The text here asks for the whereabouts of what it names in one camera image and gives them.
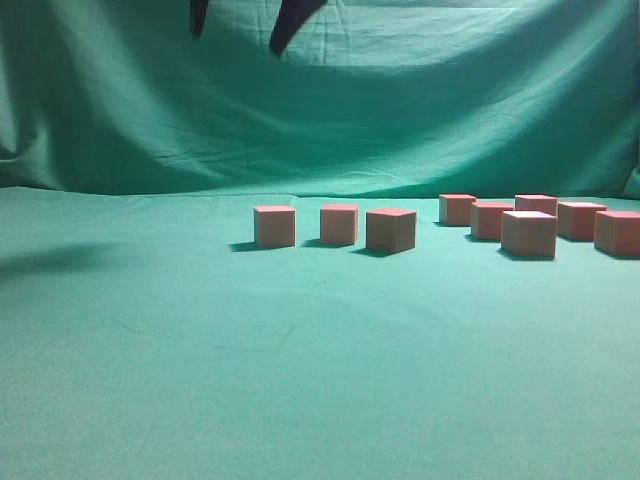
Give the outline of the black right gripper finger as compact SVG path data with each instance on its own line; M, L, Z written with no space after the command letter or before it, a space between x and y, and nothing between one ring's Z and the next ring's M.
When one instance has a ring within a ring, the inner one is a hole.
M201 37L209 6L209 0L190 1L190 31L192 38L197 40Z
M302 26L322 7L327 0L282 0L269 48L280 58Z

